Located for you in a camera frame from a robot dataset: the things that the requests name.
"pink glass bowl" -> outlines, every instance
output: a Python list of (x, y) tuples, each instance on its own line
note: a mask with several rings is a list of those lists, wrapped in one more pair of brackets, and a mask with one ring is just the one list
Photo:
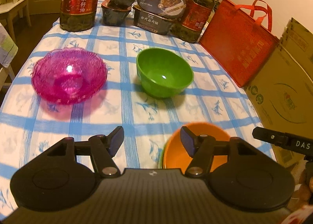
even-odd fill
[(32, 85), (43, 99), (69, 105), (96, 94), (107, 75), (106, 64), (94, 52), (64, 48), (53, 50), (37, 61), (32, 71)]

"box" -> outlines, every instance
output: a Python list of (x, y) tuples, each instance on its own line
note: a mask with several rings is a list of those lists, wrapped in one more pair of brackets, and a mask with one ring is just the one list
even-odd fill
[(280, 41), (309, 77), (313, 78), (313, 34), (291, 18)]
[[(313, 82), (297, 55), (279, 44), (245, 91), (265, 128), (313, 138)], [(304, 157), (275, 146), (273, 150), (284, 167)]]
[(185, 0), (137, 0), (138, 5), (145, 11), (169, 18), (180, 18), (185, 9)]

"bowl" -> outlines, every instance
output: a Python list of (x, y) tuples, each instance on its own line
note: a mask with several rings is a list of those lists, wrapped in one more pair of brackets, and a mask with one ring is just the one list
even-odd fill
[[(230, 139), (230, 135), (228, 135), (228, 133), (212, 123), (192, 122), (185, 124), (184, 126), (190, 129), (195, 135), (210, 135), (215, 137), (218, 141), (229, 141)], [(189, 157), (180, 141), (180, 129), (181, 128), (177, 129), (166, 143), (160, 164), (162, 165), (162, 168), (180, 168), (182, 173), (185, 173), (192, 158)], [(213, 172), (217, 167), (226, 162), (227, 156), (214, 156), (210, 171)]]
[(173, 97), (193, 81), (189, 64), (162, 48), (148, 48), (138, 54), (137, 75), (143, 89), (154, 98)]
[(69, 105), (97, 93), (107, 79), (107, 68), (94, 52), (83, 48), (53, 50), (32, 71), (35, 91), (48, 102)]
[(118, 9), (108, 7), (109, 0), (104, 0), (101, 4), (102, 8), (102, 22), (108, 26), (121, 26), (131, 11), (128, 9)]

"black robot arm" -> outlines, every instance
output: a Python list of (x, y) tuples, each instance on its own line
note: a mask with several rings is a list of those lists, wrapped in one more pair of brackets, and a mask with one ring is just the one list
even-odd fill
[[(225, 142), (206, 133), (181, 128), (192, 158), (185, 175), (180, 169), (121, 174), (112, 160), (124, 139), (120, 126), (85, 142), (64, 138), (13, 175), (18, 209), (3, 223), (146, 224), (154, 216), (171, 224), (277, 224), (287, 217), (291, 174), (241, 138)], [(78, 163), (79, 155), (90, 156), (94, 172)], [(227, 163), (212, 171), (215, 155), (227, 155)]]
[[(261, 127), (253, 129), (252, 136), (255, 139), (305, 155), (304, 160), (308, 161), (306, 163), (306, 184), (309, 186), (310, 179), (313, 177), (313, 139)], [(313, 204), (313, 195), (309, 203)]]

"tablecloth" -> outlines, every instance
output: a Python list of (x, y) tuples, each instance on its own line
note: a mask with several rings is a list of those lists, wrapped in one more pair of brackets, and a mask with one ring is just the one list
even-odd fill
[[(66, 136), (83, 141), (96, 134), (107, 135), (122, 125), (125, 139), (114, 157), (118, 167), (157, 168), (163, 146), (176, 129), (188, 122), (208, 121), (274, 159), (270, 144), (252, 137), (252, 130), (261, 123), (244, 90), (201, 45), (135, 27), (133, 12), (122, 27), (103, 26), (101, 2), (90, 30), (69, 33), (56, 21), (5, 96), (0, 108), (0, 220), (17, 207), (9, 188), (13, 173)], [(107, 82), (83, 103), (48, 103), (31, 85), (35, 62), (63, 47), (96, 52), (107, 64)], [(194, 81), (183, 93), (164, 100), (144, 93), (137, 77), (136, 56), (148, 47), (171, 50), (191, 65)], [(92, 169), (89, 157), (79, 156), (78, 161)]]

